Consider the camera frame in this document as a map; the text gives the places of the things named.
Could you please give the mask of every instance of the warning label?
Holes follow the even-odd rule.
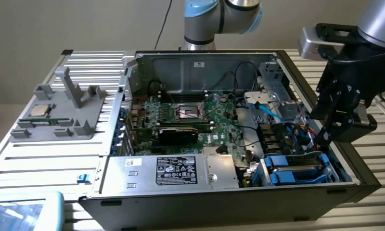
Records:
[[[158,158],[158,185],[196,184],[195,156]]]

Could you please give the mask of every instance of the blue clip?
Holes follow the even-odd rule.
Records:
[[[266,166],[267,167],[272,167],[272,162],[271,162],[271,157],[268,156],[267,158],[264,158],[266,161]]]
[[[296,178],[291,171],[283,171],[283,172],[278,171],[275,172],[275,174],[282,184],[296,183]]]
[[[271,174],[271,175],[270,175],[270,178],[271,178],[271,183],[272,183],[274,185],[276,185],[276,184],[279,183],[279,179],[278,179],[276,174],[275,174],[275,173]]]
[[[288,166],[287,157],[284,155],[274,155],[270,156],[272,164],[275,167],[286,167]]]
[[[90,174],[82,174],[78,176],[78,183],[90,183]]]

